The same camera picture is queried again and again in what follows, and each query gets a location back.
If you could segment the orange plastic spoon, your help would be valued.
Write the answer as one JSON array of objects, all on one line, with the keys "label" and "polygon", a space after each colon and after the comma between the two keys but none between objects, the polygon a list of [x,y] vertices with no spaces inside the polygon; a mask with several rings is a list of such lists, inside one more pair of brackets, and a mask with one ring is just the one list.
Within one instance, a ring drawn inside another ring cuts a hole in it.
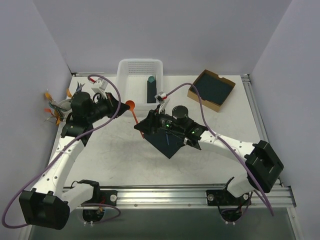
[{"label": "orange plastic spoon", "polygon": [[135,114],[135,106],[136,106],[135,102],[134,102],[133,100],[127,100],[127,101],[125,102],[125,104],[129,106],[129,110],[130,110],[131,113],[132,113],[132,116],[133,116],[133,118],[134,118],[134,120],[135,120],[135,123],[138,124],[139,121],[138,121],[138,119],[137,119],[137,117],[136,117],[136,114]]}]

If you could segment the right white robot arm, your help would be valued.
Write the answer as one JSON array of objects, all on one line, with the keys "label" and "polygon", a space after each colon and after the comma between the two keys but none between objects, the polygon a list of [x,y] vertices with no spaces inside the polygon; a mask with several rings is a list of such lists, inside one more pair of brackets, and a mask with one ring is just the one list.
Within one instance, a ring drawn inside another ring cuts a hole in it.
[{"label": "right white robot arm", "polygon": [[184,145],[214,152],[242,165],[245,173],[231,177],[221,193],[222,200],[228,205],[234,204],[248,192],[257,190],[269,193],[284,169],[268,142],[246,142],[216,133],[191,119],[183,105],[174,107],[171,115],[160,112],[159,108],[150,110],[134,129],[145,136],[163,130],[181,139]]}]

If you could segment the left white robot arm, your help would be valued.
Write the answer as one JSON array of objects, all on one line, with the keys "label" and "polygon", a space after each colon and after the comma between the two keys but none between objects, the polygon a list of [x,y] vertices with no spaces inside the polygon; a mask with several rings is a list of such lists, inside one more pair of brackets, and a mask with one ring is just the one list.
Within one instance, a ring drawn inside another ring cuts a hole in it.
[{"label": "left white robot arm", "polygon": [[130,109],[110,92],[94,101],[87,92],[77,92],[70,100],[70,113],[62,128],[57,149],[44,173],[31,190],[19,196],[20,207],[28,225],[61,230],[70,213],[83,203],[95,206],[101,201],[100,184],[80,180],[64,192],[65,182],[78,155],[86,147],[93,124],[104,117],[113,120]]}]

